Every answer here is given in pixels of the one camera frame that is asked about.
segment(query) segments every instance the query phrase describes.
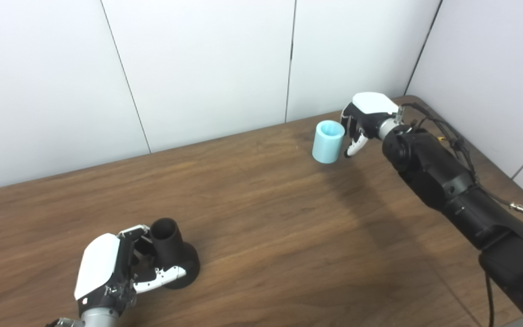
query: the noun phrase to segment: black cup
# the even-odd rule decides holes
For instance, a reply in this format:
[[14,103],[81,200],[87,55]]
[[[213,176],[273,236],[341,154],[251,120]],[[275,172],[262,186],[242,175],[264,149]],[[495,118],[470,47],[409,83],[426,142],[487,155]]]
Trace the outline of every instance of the black cup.
[[152,224],[150,234],[154,250],[156,250],[154,266],[165,271],[172,266],[179,266],[187,271],[184,277],[170,282],[164,287],[179,289],[189,286],[195,281],[201,270],[199,256],[195,247],[183,242],[177,222],[171,218],[161,218]]

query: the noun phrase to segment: white robotic hand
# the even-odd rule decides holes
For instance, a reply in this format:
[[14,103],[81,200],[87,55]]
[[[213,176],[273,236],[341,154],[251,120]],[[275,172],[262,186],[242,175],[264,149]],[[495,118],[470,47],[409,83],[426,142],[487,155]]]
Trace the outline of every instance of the white robotic hand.
[[[133,269],[141,259],[148,267]],[[137,225],[103,234],[85,249],[74,298],[80,320],[60,318],[48,327],[115,327],[136,295],[161,286],[183,288],[199,275],[197,251],[183,242],[177,223],[162,218],[149,228]]]
[[340,124],[351,138],[344,156],[350,158],[357,154],[373,137],[384,139],[388,132],[402,124],[402,118],[402,108],[386,95],[357,93],[340,115]]

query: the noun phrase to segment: black base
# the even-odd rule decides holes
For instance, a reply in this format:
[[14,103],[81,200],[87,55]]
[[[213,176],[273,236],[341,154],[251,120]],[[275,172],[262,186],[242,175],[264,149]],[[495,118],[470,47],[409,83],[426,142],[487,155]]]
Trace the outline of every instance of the black base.
[[170,290],[178,290],[189,286],[195,281],[195,279],[197,279],[197,276],[199,276],[199,272],[201,271],[201,263],[199,262],[199,257],[197,256],[197,250],[195,250],[195,247],[184,242],[183,248],[185,250],[186,259],[183,260],[183,263],[179,263],[178,266],[185,269],[187,274],[184,277],[163,286]]

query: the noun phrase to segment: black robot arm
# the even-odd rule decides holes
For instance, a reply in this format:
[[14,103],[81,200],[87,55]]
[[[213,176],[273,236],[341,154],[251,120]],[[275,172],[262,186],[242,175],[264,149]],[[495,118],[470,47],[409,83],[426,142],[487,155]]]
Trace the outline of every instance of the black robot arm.
[[[357,153],[366,139],[381,139],[383,154],[399,176],[428,207],[440,211],[481,251],[479,264],[486,276],[523,313],[523,222],[481,186],[463,138],[450,137],[446,130],[449,124],[417,104],[409,105],[423,112],[425,120],[438,125],[457,157],[437,137],[420,128],[421,124],[403,124],[403,107],[380,93],[358,93],[342,111],[340,121],[351,138],[345,156]],[[458,160],[461,157],[467,166]],[[506,205],[523,213],[521,205]]]
[[475,184],[471,172],[436,137],[401,125],[382,149],[405,183],[440,211],[478,250],[479,264],[523,313],[523,222]]

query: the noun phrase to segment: black cable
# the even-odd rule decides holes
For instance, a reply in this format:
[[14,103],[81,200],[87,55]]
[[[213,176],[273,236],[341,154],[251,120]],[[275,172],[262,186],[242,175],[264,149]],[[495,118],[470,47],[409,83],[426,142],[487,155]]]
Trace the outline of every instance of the black cable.
[[488,290],[488,306],[489,306],[489,325],[488,327],[493,327],[495,320],[495,313],[493,309],[493,294],[492,294],[492,283],[489,279],[488,273],[485,273],[485,288]]

